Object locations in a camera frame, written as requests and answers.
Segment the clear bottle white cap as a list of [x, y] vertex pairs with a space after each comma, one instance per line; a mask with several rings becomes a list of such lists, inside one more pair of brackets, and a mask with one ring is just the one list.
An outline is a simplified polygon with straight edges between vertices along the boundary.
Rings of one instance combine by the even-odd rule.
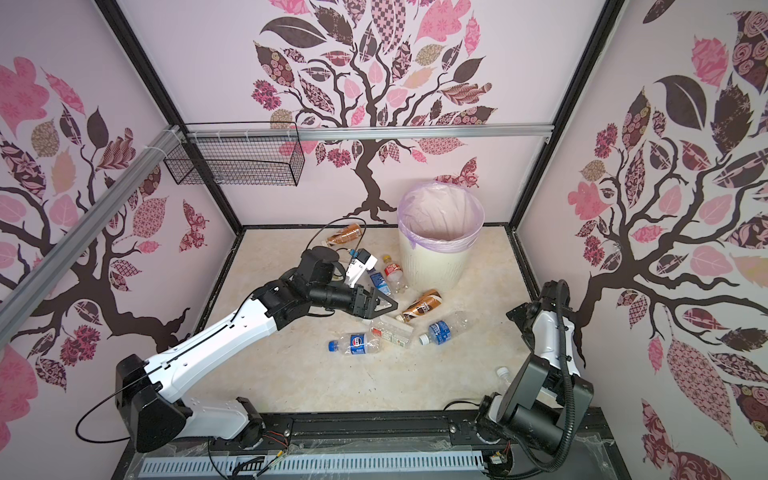
[[510, 370], [506, 366], [498, 367], [496, 369], [496, 376], [499, 379], [501, 391], [506, 391], [512, 383], [512, 375]]

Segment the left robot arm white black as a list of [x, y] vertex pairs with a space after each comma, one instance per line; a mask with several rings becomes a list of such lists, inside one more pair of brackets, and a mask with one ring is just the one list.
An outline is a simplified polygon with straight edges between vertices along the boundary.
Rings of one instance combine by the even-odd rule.
[[139, 453], [173, 441], [207, 438], [251, 449], [267, 426], [245, 397], [204, 403], [189, 389], [241, 350], [266, 338], [318, 307], [359, 319], [395, 311], [388, 294], [360, 285], [375, 265], [366, 250], [342, 266], [339, 254], [323, 246], [304, 250], [297, 267], [249, 293], [235, 311], [186, 341], [147, 360], [130, 355], [116, 367], [116, 408]]

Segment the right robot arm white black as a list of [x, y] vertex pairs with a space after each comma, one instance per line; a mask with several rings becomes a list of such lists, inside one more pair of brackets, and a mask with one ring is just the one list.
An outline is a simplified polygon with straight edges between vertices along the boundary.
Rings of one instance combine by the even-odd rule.
[[478, 409], [480, 434], [513, 440], [552, 459], [568, 455], [594, 397], [573, 359], [571, 310], [554, 296], [542, 296], [508, 313], [530, 353], [506, 392], [486, 397]]

